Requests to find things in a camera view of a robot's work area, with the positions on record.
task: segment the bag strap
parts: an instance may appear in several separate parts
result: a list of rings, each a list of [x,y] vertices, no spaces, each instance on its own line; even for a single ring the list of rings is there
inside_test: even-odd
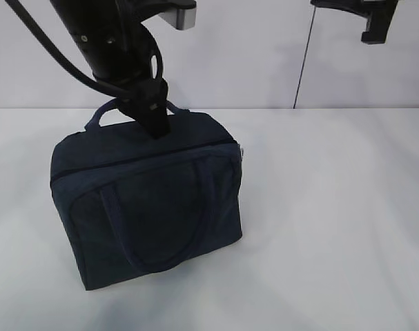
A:
[[[117,109],[119,107],[119,99],[113,99],[107,103],[105,103],[102,107],[96,110],[92,119],[86,124],[85,130],[94,130],[100,129],[100,120],[101,118],[111,110]],[[185,114],[190,112],[189,109],[181,109],[174,105],[172,102],[167,101],[166,107],[175,115]]]
[[[215,209],[215,186],[213,175],[209,169],[207,160],[200,159],[195,163],[197,177],[202,187],[204,199],[204,207],[201,218],[191,240],[183,247],[183,249],[171,259],[160,263],[147,264],[137,256],[137,253],[131,243],[130,236],[128,235],[126,220],[124,219],[124,214],[121,210],[115,187],[113,185],[107,185],[101,189],[101,199],[116,239],[120,243],[126,259],[134,268],[147,273],[157,273],[170,270],[191,257],[192,253],[194,253],[201,244],[202,239],[208,231],[208,226],[213,220],[213,213]]]

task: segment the black cable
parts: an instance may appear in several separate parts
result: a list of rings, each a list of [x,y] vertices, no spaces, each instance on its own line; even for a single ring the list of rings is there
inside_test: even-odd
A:
[[[48,38],[45,32],[39,27],[39,25],[31,17],[28,11],[22,6],[19,0],[6,0],[6,3],[14,10],[17,16],[19,16],[19,18],[23,21],[26,27],[31,31],[31,33],[33,33],[33,35],[37,38],[40,44],[48,51],[48,53],[50,53],[50,55],[57,61],[57,63],[61,65],[62,68],[69,72],[78,81],[85,84],[89,88],[92,88],[93,90],[96,90],[103,94],[107,94],[111,97],[117,97],[122,99],[131,99],[134,97],[134,94],[130,91],[123,90],[118,87],[102,85],[92,80],[90,77],[86,76],[59,51],[57,46],[50,40],[50,38]]]

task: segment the hole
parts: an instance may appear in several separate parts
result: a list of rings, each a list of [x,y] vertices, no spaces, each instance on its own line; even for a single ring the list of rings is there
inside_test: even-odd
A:
[[[157,71],[158,71],[157,57],[155,55],[151,58],[151,69],[152,69],[153,78],[155,78],[157,76]]]

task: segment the black mount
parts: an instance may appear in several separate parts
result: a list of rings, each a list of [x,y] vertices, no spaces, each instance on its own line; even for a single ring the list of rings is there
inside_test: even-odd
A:
[[[319,8],[343,10],[367,19],[361,41],[373,45],[385,43],[399,0],[311,0]]]

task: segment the white wall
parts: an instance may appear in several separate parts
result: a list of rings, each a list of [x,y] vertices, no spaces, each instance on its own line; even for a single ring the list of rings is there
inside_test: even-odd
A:
[[[318,8],[299,108],[419,107],[419,0],[400,1],[385,45],[360,42],[365,24]]]
[[[89,67],[49,1],[22,0],[77,66]],[[193,108],[293,105],[313,8],[308,1],[198,0],[197,27],[148,27],[166,62],[170,98]],[[101,96],[66,74],[0,1],[0,108],[89,108]]]

